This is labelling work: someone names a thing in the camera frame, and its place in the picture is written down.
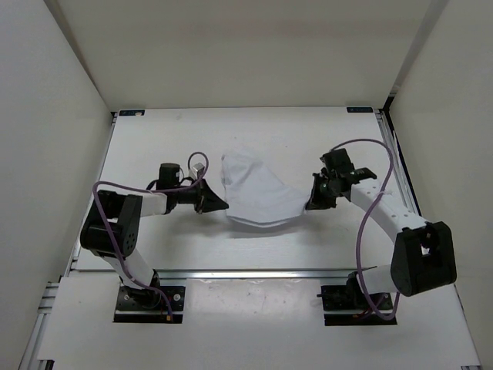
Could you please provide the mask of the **white fabric skirt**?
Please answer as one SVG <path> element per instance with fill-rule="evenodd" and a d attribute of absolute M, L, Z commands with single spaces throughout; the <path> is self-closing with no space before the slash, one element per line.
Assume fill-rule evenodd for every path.
<path fill-rule="evenodd" d="M 222 156 L 221 182 L 229 208 L 226 216 L 239 224 L 268 228 L 304 214 L 310 194 L 286 185 L 258 157 L 248 152 Z"/>

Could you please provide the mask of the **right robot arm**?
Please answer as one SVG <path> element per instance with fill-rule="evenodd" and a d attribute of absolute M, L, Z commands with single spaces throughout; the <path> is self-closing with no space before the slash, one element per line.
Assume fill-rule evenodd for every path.
<path fill-rule="evenodd" d="M 375 294 L 399 293 L 405 297 L 453 284 L 457 280 L 450 227 L 432 223 L 412 212 L 366 167 L 356 168 L 344 149 L 321 157 L 323 168 L 314 174 L 306 210 L 327 210 L 345 198 L 365 212 L 393 243 L 388 265 L 365 269 L 361 262 L 346 289 L 346 299 L 363 308 Z"/>

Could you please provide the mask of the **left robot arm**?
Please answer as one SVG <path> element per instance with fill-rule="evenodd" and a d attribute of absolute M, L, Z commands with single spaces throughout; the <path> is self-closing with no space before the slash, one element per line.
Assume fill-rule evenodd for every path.
<path fill-rule="evenodd" d="M 99 190 L 94 197 L 80 234 L 81 247 L 110 264 L 144 308 L 157 306 L 162 291 L 156 272 L 136 249 L 140 220 L 169 214 L 179 204 L 193 205 L 198 214 L 228 209 L 206 182 L 206 170 L 201 163 L 190 167 L 190 185 L 183 186 L 180 165 L 163 163 L 149 189 L 127 195 Z"/>

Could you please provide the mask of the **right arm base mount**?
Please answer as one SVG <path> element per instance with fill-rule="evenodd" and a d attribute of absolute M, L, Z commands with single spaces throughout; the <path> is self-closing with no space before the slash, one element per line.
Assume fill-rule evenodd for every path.
<path fill-rule="evenodd" d="M 356 272 L 349 274 L 344 284 L 322 285 L 317 297 L 322 300 L 326 327 L 397 325 L 396 318 L 384 320 L 373 312 Z"/>

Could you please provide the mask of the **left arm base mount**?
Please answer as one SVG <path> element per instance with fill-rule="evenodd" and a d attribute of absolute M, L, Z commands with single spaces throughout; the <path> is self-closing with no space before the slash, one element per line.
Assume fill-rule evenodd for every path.
<path fill-rule="evenodd" d="M 167 312 L 168 305 L 161 294 L 141 291 L 121 284 L 116 298 L 113 321 L 133 324 L 182 324 L 186 287 L 161 285 L 159 289 L 168 299 L 172 315 Z"/>

